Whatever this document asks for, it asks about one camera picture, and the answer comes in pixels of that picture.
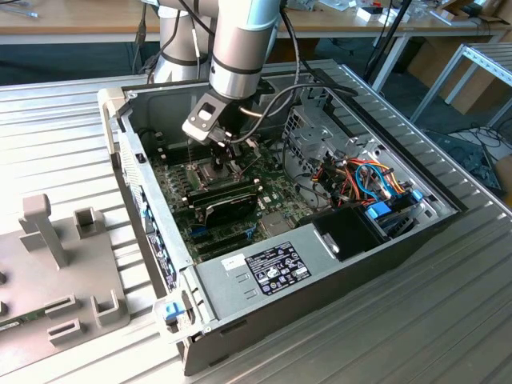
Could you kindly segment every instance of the cardboard box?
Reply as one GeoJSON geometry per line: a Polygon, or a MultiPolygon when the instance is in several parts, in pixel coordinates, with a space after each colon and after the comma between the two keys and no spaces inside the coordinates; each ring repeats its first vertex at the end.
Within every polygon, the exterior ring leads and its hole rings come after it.
{"type": "Polygon", "coordinates": [[[470,16],[461,8],[471,4],[473,0],[449,0],[435,9],[436,14],[450,22],[467,20],[470,16]]]}

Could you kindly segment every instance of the motherboard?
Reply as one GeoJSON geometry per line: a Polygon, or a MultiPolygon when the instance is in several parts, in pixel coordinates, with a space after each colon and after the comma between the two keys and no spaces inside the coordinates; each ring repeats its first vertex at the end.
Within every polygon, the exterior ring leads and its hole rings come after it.
{"type": "Polygon", "coordinates": [[[280,151],[268,143],[240,146],[238,160],[217,170],[211,157],[173,164],[152,161],[154,174],[196,263],[292,230],[322,202],[307,201],[283,173],[280,151]]]}

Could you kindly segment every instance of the blue latch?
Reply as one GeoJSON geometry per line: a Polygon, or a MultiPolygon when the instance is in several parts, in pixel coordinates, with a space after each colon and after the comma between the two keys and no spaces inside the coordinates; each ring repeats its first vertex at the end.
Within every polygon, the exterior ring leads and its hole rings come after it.
{"type": "Polygon", "coordinates": [[[186,312],[185,306],[181,302],[168,302],[166,304],[166,310],[164,313],[164,319],[166,322],[175,319],[180,314],[186,312]]]}
{"type": "Polygon", "coordinates": [[[417,202],[423,200],[423,194],[419,190],[413,190],[412,195],[417,202]]]}
{"type": "Polygon", "coordinates": [[[372,204],[366,211],[372,219],[380,218],[381,216],[391,212],[391,209],[385,202],[376,202],[372,204]]]}

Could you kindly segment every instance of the wooden desk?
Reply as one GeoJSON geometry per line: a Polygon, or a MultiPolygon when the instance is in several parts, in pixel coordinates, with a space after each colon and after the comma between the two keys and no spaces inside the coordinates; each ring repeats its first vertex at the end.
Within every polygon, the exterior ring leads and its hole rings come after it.
{"type": "MultiPolygon", "coordinates": [[[[0,11],[0,44],[41,44],[77,42],[132,42],[142,15],[140,0],[32,0],[39,18],[0,11]]],[[[366,23],[355,17],[355,10],[339,12],[316,5],[313,12],[289,10],[290,20],[299,38],[377,37],[379,22],[366,23]]],[[[158,17],[148,10],[147,40],[159,38],[158,17]]],[[[427,15],[412,18],[398,28],[397,39],[375,79],[373,88],[380,91],[410,37],[475,36],[488,34],[498,42],[509,26],[492,25],[490,30],[476,26],[451,27],[427,15]]],[[[284,27],[278,34],[287,38],[284,27]]]]}

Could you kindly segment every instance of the wire bundle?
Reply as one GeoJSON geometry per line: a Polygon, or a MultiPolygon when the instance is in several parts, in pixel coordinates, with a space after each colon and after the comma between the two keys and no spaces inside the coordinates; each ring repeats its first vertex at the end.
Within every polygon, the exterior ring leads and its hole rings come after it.
{"type": "Polygon", "coordinates": [[[328,169],[330,167],[327,167],[325,168],[325,164],[322,165],[311,180],[321,184],[326,181],[327,185],[331,184],[333,180],[338,180],[334,183],[338,185],[338,189],[331,193],[338,198],[336,201],[338,206],[344,202],[360,202],[363,205],[368,205],[382,200],[378,193],[370,190],[370,184],[378,186],[389,196],[397,197],[406,192],[398,183],[391,168],[373,160],[351,158],[347,160],[346,165],[335,167],[336,175],[341,175],[344,178],[341,181],[339,181],[339,177],[329,176],[328,169]]]}

